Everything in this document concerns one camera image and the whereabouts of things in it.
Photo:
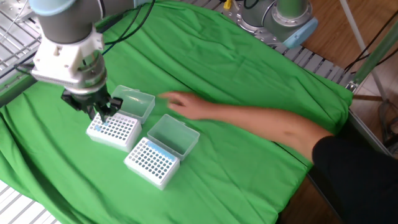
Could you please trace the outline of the bare person hand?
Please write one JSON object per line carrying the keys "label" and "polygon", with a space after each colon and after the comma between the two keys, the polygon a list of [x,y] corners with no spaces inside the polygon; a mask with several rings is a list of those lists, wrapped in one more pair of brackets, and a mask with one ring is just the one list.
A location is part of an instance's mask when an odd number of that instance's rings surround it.
{"label": "bare person hand", "polygon": [[188,119],[207,119],[215,104],[193,93],[170,91],[161,93],[160,98],[167,100],[167,107]]}

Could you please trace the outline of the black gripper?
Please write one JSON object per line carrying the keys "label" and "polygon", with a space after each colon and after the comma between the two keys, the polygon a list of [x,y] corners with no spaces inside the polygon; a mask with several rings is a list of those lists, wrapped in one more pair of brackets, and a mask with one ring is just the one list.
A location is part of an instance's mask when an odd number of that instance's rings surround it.
{"label": "black gripper", "polygon": [[91,120],[99,115],[103,123],[106,121],[106,117],[117,113],[123,104],[122,98],[110,97],[106,85],[103,85],[97,91],[85,94],[64,90],[61,99],[73,109],[87,113]]}

